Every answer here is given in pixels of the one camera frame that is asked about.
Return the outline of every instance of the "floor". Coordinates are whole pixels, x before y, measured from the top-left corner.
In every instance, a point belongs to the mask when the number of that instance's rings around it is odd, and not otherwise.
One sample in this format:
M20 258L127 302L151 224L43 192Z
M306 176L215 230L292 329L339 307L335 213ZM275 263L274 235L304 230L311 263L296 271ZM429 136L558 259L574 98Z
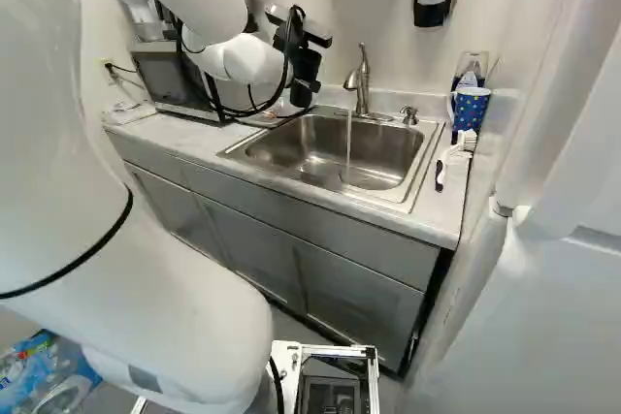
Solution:
M321 335L308 329L295 319L273 308L274 326L277 339L299 341L311 344L334 344ZM381 414L394 414L402 391L402 383L384 374L379 379L379 406ZM84 414L129 414L136 397L111 385L100 386L84 403ZM146 414L169 414L171 411L160 406L150 405Z

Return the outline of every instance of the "electrical outlet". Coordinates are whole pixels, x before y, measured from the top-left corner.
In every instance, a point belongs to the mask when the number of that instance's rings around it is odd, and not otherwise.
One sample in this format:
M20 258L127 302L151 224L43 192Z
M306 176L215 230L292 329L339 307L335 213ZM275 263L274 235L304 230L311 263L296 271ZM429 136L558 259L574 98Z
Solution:
M101 68L101 73L104 76L106 82L112 86L114 84L114 78L110 73L110 70L106 67L106 65L113 64L113 60L111 58L100 58L98 60L99 66Z

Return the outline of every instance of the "cabinet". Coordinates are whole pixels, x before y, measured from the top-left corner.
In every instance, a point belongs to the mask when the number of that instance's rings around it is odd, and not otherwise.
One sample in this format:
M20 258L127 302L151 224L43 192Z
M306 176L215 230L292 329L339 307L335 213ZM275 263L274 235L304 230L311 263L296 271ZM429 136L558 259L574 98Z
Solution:
M196 195L213 219L231 267L264 293L298 314L306 313L288 234L231 208Z
M398 370L423 294L231 208L196 195L232 268L299 315L361 344Z
M127 163L166 229L399 370L438 248L116 139L125 160L148 170Z
M296 245L308 316L357 343L373 344L397 370L424 295L305 242Z
M224 255L212 220L199 208L193 194L132 164L126 163L125 167L144 191L162 225L222 264Z

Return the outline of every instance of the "faucet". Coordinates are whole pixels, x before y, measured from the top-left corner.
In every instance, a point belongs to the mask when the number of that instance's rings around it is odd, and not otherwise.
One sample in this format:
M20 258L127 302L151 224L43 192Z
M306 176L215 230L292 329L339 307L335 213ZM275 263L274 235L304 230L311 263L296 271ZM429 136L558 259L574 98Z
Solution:
M369 112L369 81L371 80L371 69L369 67L369 59L367 58L367 48L364 43L360 43L360 50L362 52L362 61L357 68L354 68L345 83L343 88L348 91L356 91L357 101L356 110L353 116L357 118L368 118L370 120L379 121L392 121L394 118L388 115L382 115L381 113Z
M416 107L405 106L401 109L401 113L404 113L404 125L417 125L418 124L418 109Z

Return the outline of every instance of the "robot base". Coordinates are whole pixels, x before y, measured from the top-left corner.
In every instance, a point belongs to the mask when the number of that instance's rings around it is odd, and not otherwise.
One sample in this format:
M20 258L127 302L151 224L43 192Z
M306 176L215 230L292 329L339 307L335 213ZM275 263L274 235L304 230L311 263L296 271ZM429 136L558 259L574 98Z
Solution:
M373 346L277 340L272 344L272 358L281 378L283 414L379 414L379 366ZM307 364L311 360L315 370ZM138 398L131 414L143 413L147 414L147 400ZM246 414L278 414L269 366Z

